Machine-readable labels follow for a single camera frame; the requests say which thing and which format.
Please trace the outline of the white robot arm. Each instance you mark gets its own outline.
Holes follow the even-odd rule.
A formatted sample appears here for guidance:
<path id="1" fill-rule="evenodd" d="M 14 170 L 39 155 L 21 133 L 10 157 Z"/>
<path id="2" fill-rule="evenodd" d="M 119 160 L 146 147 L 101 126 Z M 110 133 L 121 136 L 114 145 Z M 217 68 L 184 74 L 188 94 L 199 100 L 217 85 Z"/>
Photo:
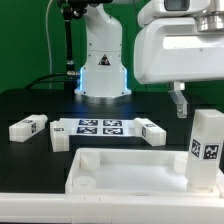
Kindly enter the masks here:
<path id="1" fill-rule="evenodd" d="M 111 104 L 131 94 L 121 63 L 121 24 L 101 4 L 87 8 L 87 59 L 81 100 Z M 134 76 L 141 84 L 169 83 L 177 116 L 187 116 L 184 84 L 224 79 L 224 0 L 150 0 L 138 14 Z"/>

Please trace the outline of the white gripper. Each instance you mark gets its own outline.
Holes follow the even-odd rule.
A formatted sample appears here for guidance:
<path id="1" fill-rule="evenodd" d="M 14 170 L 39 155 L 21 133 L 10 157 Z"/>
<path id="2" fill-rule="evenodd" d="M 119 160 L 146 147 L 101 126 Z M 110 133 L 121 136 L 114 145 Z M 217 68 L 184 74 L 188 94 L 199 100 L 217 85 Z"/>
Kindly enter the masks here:
<path id="1" fill-rule="evenodd" d="M 192 17 L 154 20 L 135 39 L 134 75 L 141 84 L 171 82 L 168 93 L 184 119 L 184 82 L 224 78 L 224 32 L 198 32 Z"/>

